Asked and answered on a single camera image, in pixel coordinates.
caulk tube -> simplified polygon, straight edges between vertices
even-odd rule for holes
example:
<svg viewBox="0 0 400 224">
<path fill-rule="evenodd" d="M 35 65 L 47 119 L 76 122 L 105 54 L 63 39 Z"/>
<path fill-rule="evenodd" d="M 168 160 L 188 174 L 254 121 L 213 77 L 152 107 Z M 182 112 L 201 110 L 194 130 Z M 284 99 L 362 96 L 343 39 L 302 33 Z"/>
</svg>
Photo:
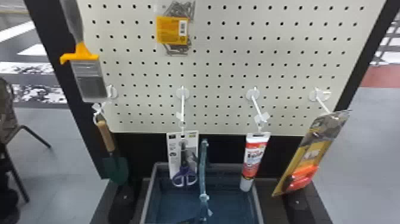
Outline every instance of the caulk tube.
<svg viewBox="0 0 400 224">
<path fill-rule="evenodd" d="M 248 133 L 246 135 L 245 158 L 243 159 L 240 189 L 248 192 L 257 174 L 271 132 Z"/>
</svg>

black chair leg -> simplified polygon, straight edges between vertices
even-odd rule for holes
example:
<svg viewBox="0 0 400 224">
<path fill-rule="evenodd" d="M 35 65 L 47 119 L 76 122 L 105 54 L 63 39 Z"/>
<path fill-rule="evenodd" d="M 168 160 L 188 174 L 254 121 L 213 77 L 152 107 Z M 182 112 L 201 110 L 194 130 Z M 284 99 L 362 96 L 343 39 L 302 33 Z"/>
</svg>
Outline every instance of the black chair leg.
<svg viewBox="0 0 400 224">
<path fill-rule="evenodd" d="M 22 184 L 21 178 L 18 175 L 17 170 L 15 169 L 14 163 L 11 160 L 11 157 L 8 154 L 7 149 L 5 149 L 4 156 L 5 156 L 5 159 L 10 162 L 10 166 L 11 166 L 10 168 L 11 168 L 12 176 L 14 177 L 14 180 L 15 180 L 15 182 L 16 182 L 16 184 L 17 184 L 17 186 L 18 186 L 18 188 L 19 188 L 19 190 L 20 190 L 20 192 L 22 194 L 22 197 L 24 198 L 25 202 L 28 203 L 29 200 L 30 200 L 29 199 L 29 195 L 26 192 L 24 185 Z"/>
<path fill-rule="evenodd" d="M 21 125 L 19 127 L 20 129 L 24 129 L 26 130 L 29 134 L 31 134 L 33 137 L 35 137 L 37 140 L 39 140 L 41 143 L 43 143 L 44 145 L 47 146 L 47 148 L 51 148 L 51 145 L 49 143 L 47 143 L 42 137 L 40 137 L 39 135 L 37 135 L 36 133 L 34 133 L 34 131 L 32 131 L 29 127 L 25 126 L 25 125 Z"/>
</svg>

scissors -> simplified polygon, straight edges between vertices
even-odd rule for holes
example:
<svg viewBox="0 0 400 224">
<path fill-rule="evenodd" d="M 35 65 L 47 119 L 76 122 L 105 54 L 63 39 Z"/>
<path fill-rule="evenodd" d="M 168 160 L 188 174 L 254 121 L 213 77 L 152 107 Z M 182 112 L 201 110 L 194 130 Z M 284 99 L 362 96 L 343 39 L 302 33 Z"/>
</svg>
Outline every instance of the scissors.
<svg viewBox="0 0 400 224">
<path fill-rule="evenodd" d="M 189 166 L 186 151 L 186 143 L 184 141 L 180 142 L 180 167 L 178 173 L 172 177 L 172 184 L 177 187 L 183 187 L 185 180 L 187 186 L 191 186 L 197 182 L 196 172 Z"/>
</svg>

white pegboard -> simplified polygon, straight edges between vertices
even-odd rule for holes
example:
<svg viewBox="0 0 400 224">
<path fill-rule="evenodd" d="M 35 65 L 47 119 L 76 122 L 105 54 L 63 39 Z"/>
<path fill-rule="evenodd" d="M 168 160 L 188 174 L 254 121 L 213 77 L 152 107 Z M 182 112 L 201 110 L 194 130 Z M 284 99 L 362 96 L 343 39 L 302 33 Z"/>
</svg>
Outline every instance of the white pegboard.
<svg viewBox="0 0 400 224">
<path fill-rule="evenodd" d="M 182 85 L 188 130 L 254 132 L 245 94 L 257 86 L 272 117 L 264 130 L 293 136 L 323 112 L 308 100 L 314 87 L 332 92 L 334 109 L 384 2 L 197 1 L 190 54 L 168 57 L 155 41 L 158 1 L 78 1 L 87 46 L 120 95 L 105 108 L 113 132 L 179 130 Z"/>
</svg>

blue scissors handle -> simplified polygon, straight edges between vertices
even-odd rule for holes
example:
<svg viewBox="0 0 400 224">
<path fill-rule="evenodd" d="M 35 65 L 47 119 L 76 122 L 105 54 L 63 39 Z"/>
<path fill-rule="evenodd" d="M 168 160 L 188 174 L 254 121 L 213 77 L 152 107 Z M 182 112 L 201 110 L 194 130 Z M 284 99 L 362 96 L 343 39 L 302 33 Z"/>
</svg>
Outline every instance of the blue scissors handle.
<svg viewBox="0 0 400 224">
<path fill-rule="evenodd" d="M 189 166 L 181 166 L 179 172 L 172 177 L 172 184 L 177 187 L 191 186 L 197 182 L 196 173 Z"/>
</svg>

